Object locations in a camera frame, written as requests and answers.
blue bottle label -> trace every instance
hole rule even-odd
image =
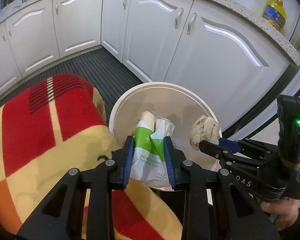
[[[269,4],[267,4],[262,17],[266,20],[272,20],[277,30],[282,30],[284,24],[286,23],[286,20],[282,14]]]

white bowl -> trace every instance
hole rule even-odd
[[[176,126],[171,138],[174,147],[182,150],[187,159],[206,169],[220,168],[218,160],[194,151],[189,143],[191,126],[200,116],[217,120],[208,105],[196,94],[165,82],[144,83],[125,92],[115,103],[109,119],[109,130],[119,147],[123,147],[127,136],[134,133],[144,111],[154,111]]]

orange patch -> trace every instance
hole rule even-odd
[[[6,180],[0,181],[0,223],[13,234],[16,234],[22,225]]]

human hand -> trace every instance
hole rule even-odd
[[[278,199],[272,203],[261,201],[258,199],[260,207],[264,212],[278,214],[278,218],[274,224],[278,231],[292,226],[299,215],[300,200],[288,198]]]

speckled stone countertop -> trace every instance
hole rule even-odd
[[[15,8],[12,14],[21,10],[22,8],[38,2],[39,0],[29,0],[20,5],[20,7]],[[222,7],[233,11],[235,14],[245,19],[248,23],[252,24],[256,29],[261,31],[266,37],[268,37],[272,42],[286,54],[294,63],[300,65],[300,54],[297,50],[290,44],[290,42],[273,26],[271,26],[266,20],[258,17],[255,13],[247,9],[246,7],[240,5],[239,3],[233,2],[231,0],[209,0]],[[0,23],[3,22],[9,16],[0,19]]]

